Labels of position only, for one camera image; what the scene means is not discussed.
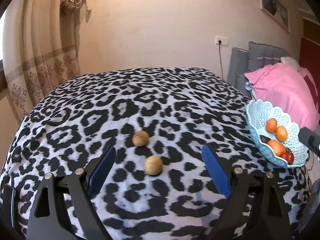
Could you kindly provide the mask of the large red tomato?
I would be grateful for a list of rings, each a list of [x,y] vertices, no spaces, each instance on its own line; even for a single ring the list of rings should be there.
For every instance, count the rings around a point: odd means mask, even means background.
[[[287,154],[287,162],[288,162],[289,165],[292,165],[292,164],[293,164],[293,162],[294,162],[294,156],[293,156],[293,153],[292,153],[292,152],[290,152],[290,153]]]

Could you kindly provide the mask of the small orange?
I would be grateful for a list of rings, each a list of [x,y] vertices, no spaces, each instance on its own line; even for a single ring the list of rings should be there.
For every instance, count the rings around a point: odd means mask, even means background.
[[[285,147],[279,143],[277,140],[269,140],[267,142],[268,146],[272,148],[276,156],[281,156],[282,153],[286,153]]]
[[[284,142],[287,139],[288,133],[284,126],[278,126],[276,129],[276,138],[279,142]]]

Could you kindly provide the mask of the large orange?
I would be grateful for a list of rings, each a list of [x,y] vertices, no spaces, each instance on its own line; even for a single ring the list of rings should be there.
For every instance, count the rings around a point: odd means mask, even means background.
[[[265,129],[268,133],[275,133],[276,130],[277,130],[277,121],[276,119],[274,118],[270,118],[267,123],[266,123],[266,126],[265,126]]]

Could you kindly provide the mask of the dark avocado fruit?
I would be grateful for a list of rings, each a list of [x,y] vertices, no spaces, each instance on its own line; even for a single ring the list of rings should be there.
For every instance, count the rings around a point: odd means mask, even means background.
[[[271,139],[264,135],[260,135],[260,140],[262,143],[267,144]]]

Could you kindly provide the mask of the brown round fruit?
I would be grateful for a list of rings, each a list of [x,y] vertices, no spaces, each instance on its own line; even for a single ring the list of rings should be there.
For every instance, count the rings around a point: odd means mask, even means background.
[[[163,170],[163,161],[160,157],[147,157],[144,164],[144,171],[150,176],[157,176]]]
[[[138,131],[132,137],[135,146],[142,147],[149,143],[149,134],[146,131]]]

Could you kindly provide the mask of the light blue lattice fruit basket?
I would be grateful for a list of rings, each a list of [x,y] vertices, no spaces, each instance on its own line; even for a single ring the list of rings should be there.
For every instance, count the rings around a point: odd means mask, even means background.
[[[284,142],[277,140],[276,133],[271,134],[266,131],[265,126],[270,118],[276,119],[277,127],[284,126],[286,128],[288,136]],[[298,139],[300,128],[297,123],[291,121],[291,116],[283,112],[280,107],[274,107],[269,101],[261,99],[250,100],[246,106],[246,121],[254,144],[263,157],[272,164],[285,168],[296,168],[305,165],[308,158],[308,148]],[[268,144],[261,142],[260,135],[264,135],[271,140],[277,140],[285,148],[289,148],[294,156],[293,164],[289,165],[286,160],[276,156]]]

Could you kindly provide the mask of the small red tomato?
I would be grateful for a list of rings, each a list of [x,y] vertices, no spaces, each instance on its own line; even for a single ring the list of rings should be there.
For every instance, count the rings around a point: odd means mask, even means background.
[[[289,156],[286,152],[281,152],[280,157],[289,162]]]

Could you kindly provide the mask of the pink blanket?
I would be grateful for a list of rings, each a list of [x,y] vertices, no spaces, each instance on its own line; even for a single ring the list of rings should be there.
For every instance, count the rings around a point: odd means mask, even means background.
[[[319,125],[318,91],[310,72],[288,64],[269,64],[245,73],[254,99],[269,101],[288,113],[300,128],[315,131]]]

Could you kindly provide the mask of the leopard print table cloth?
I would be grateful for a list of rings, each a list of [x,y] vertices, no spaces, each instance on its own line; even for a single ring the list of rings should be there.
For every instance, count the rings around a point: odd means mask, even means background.
[[[202,161],[202,147],[248,172],[272,172],[286,203],[291,233],[310,195],[305,167],[267,161],[246,124],[249,99],[200,68],[145,68],[87,74],[46,95],[22,120],[1,184],[17,190],[21,236],[43,176],[73,173],[116,148],[114,166],[93,206],[114,239],[205,239],[227,205]],[[132,143],[138,131],[149,143]],[[163,170],[144,171],[157,156]]]

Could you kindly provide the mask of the white pillow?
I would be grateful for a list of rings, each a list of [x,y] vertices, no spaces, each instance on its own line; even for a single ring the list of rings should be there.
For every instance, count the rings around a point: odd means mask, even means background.
[[[296,71],[299,71],[300,66],[299,63],[292,57],[285,56],[280,58],[281,63],[287,64],[288,66],[292,67]]]

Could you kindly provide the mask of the beige patterned curtain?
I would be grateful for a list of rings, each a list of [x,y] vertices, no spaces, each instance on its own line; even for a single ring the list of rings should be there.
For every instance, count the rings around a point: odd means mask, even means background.
[[[12,0],[5,12],[3,67],[22,120],[54,88],[80,75],[78,33],[86,0]]]

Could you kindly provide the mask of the white wall socket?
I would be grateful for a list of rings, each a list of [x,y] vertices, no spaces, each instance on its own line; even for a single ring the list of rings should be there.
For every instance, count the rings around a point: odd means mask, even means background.
[[[217,36],[215,38],[215,43],[218,45],[227,47],[228,46],[228,38]]]

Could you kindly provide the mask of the framed wall picture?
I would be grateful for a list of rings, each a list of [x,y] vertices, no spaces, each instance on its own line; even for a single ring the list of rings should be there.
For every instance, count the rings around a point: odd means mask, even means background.
[[[276,21],[284,30],[290,32],[289,11],[278,0],[260,0],[260,7],[270,18]]]

